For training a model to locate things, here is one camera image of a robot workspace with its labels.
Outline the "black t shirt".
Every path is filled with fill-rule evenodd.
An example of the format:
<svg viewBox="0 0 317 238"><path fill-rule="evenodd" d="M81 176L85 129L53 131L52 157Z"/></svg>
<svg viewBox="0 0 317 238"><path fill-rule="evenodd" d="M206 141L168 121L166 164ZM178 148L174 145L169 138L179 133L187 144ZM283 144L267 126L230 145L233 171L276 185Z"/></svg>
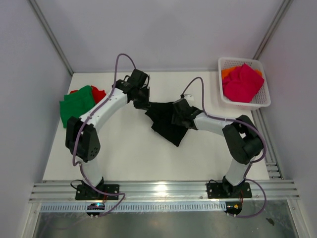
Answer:
<svg viewBox="0 0 317 238"><path fill-rule="evenodd" d="M153 121L152 130L154 132L178 147L189 129L171 123L172 103L150 102L150 107L145 115Z"/></svg>

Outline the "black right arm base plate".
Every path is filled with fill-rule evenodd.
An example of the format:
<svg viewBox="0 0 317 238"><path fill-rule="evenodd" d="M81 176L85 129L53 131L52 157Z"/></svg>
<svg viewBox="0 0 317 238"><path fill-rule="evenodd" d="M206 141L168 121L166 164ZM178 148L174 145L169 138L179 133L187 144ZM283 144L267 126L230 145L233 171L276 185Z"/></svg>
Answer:
<svg viewBox="0 0 317 238"><path fill-rule="evenodd" d="M211 179L206 184L207 196L209 199L225 198L252 198L250 184L242 181L239 185L233 186L227 180L215 181Z"/></svg>

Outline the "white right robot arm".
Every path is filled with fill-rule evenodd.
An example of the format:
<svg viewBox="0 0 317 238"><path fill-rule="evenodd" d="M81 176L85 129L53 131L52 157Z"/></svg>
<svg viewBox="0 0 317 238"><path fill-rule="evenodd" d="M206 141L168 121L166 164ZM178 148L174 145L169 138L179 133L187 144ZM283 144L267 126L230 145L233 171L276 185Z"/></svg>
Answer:
<svg viewBox="0 0 317 238"><path fill-rule="evenodd" d="M264 143L250 118L242 115L225 119L190 106L184 97L172 103L172 123L188 129L203 130L223 136L232 157L222 179L223 194L237 195L245 182L251 163L264 150Z"/></svg>

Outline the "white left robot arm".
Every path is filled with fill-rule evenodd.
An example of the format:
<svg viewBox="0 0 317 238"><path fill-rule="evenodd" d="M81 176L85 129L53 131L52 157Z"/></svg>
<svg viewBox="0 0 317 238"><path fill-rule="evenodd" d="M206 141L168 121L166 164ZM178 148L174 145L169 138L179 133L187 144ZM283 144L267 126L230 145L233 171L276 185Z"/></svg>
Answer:
<svg viewBox="0 0 317 238"><path fill-rule="evenodd" d="M73 166L79 166L86 193L92 199L101 198L104 187L103 176L96 159L101 149L99 131L121 108L133 102L134 108L146 110L149 107L150 76L138 69L123 80L115 80L111 92L87 113L71 117L67 122L65 146L72 154Z"/></svg>

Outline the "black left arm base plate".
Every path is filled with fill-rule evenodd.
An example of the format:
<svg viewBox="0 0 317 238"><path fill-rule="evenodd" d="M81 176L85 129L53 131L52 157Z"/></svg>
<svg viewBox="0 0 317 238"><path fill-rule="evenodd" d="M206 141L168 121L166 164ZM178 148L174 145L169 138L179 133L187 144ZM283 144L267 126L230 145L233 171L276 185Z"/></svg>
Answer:
<svg viewBox="0 0 317 238"><path fill-rule="evenodd" d="M98 193L87 184L83 183L77 186L75 200L118 200L119 185L118 184L99 184L97 189L103 193L111 193L114 196L108 196L103 193Z"/></svg>

